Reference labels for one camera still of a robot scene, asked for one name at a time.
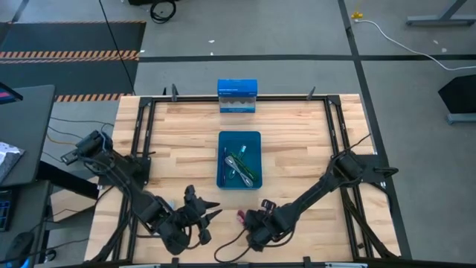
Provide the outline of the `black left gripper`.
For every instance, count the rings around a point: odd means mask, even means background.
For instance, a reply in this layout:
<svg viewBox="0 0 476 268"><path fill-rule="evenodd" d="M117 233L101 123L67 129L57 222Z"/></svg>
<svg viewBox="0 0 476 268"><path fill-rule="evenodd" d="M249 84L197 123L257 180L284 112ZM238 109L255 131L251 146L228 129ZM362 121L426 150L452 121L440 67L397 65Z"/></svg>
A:
<svg viewBox="0 0 476 268"><path fill-rule="evenodd" d="M196 196L193 185L188 185L184 191L184 205L178 210L184 226L197 225L199 230L199 243L205 245L210 242L211 234L208 226L211 220L222 212L222 209L206 214L210 208L219 206L219 202L208 202Z"/></svg>

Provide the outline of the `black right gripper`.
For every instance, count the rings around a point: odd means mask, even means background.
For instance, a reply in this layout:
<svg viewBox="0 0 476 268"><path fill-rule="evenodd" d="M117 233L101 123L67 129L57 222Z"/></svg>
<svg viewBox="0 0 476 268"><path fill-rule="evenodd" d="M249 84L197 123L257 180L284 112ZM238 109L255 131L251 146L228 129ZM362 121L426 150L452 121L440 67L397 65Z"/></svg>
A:
<svg viewBox="0 0 476 268"><path fill-rule="evenodd" d="M263 205L265 210L245 213L248 246L253 250L282 246L294 234L294 206L291 203L276 206L270 200L264 200Z"/></svg>

